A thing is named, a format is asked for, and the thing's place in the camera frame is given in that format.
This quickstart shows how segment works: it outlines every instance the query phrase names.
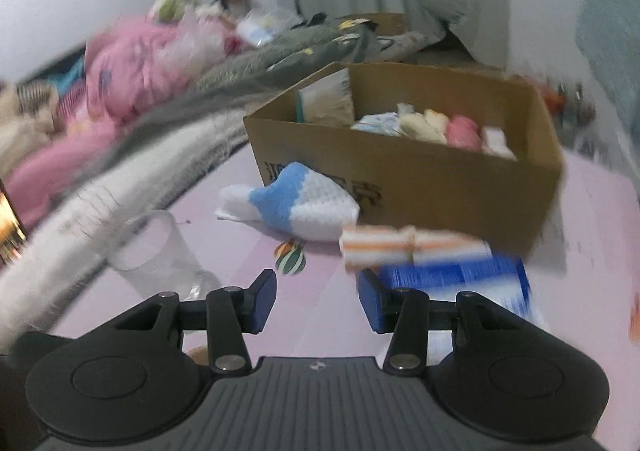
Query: metal screw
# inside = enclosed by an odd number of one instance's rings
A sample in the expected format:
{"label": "metal screw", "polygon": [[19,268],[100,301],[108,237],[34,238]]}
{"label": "metal screw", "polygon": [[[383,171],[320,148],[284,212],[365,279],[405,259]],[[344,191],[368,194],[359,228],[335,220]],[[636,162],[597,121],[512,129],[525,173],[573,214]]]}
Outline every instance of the metal screw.
{"label": "metal screw", "polygon": [[413,370],[420,366],[421,360],[414,354],[396,354],[389,359],[389,364],[396,370]]}
{"label": "metal screw", "polygon": [[216,359],[216,368],[222,371],[236,371],[244,367],[246,360],[241,355],[221,355]]}

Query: cardboard box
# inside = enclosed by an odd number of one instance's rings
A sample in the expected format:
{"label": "cardboard box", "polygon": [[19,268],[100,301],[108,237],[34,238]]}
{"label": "cardboard box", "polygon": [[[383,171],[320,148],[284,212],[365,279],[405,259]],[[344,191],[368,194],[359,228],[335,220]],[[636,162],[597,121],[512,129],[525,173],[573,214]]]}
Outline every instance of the cardboard box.
{"label": "cardboard box", "polygon": [[378,24],[376,35],[398,36],[406,33],[406,24],[403,14],[393,12],[374,12],[373,14],[349,14],[343,19],[369,19]]}
{"label": "cardboard box", "polygon": [[[464,114],[504,130],[518,161],[348,128],[296,124],[296,91],[347,67],[356,116],[398,102]],[[360,222],[449,229],[526,256],[550,209],[562,154],[533,87],[432,66],[334,63],[245,118],[265,184],[293,161],[330,176],[361,207]]]}

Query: blue package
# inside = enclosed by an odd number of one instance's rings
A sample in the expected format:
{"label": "blue package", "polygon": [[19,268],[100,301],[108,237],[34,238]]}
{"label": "blue package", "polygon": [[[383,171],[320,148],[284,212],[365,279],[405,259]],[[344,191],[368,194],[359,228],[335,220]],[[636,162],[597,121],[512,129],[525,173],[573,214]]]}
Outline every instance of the blue package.
{"label": "blue package", "polygon": [[459,263],[385,265],[378,276],[388,288],[415,288],[441,301],[455,301],[463,290],[478,292],[531,319],[529,280],[521,259],[493,256]]}

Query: pink table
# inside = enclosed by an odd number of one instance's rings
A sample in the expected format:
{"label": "pink table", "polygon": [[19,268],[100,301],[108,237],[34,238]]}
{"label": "pink table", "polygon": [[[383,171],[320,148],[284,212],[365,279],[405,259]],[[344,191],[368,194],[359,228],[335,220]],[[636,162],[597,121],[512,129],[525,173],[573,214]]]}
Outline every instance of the pink table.
{"label": "pink table", "polygon": [[[634,290],[640,291],[640,210],[628,180],[567,154],[560,207],[527,263],[538,307],[552,333],[596,359],[611,394],[596,438],[612,451],[640,447],[640,347],[628,339]],[[288,237],[218,220],[218,192],[229,184],[261,185],[253,154],[244,148],[190,190],[172,208],[203,267],[225,285],[245,287],[274,268],[273,251]],[[386,351],[390,336],[373,333],[353,275],[337,246],[308,243],[306,267],[278,275],[278,298],[265,330],[245,336],[252,359],[261,355],[333,357]],[[107,270],[72,304],[52,330],[78,337],[142,297]],[[204,333],[185,337],[184,349],[205,344]]]}

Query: transparent plastic bag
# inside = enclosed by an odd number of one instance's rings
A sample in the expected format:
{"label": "transparent plastic bag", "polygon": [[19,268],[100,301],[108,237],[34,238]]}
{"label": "transparent plastic bag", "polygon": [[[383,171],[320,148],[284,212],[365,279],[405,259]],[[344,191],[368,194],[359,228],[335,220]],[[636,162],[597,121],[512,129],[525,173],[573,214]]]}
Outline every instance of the transparent plastic bag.
{"label": "transparent plastic bag", "polygon": [[238,23],[236,32],[247,43],[260,47],[301,22],[299,15],[286,8],[257,8]]}
{"label": "transparent plastic bag", "polygon": [[225,31],[217,20],[198,20],[187,7],[180,22],[183,32],[158,52],[158,60],[190,78],[198,78],[225,59]]}

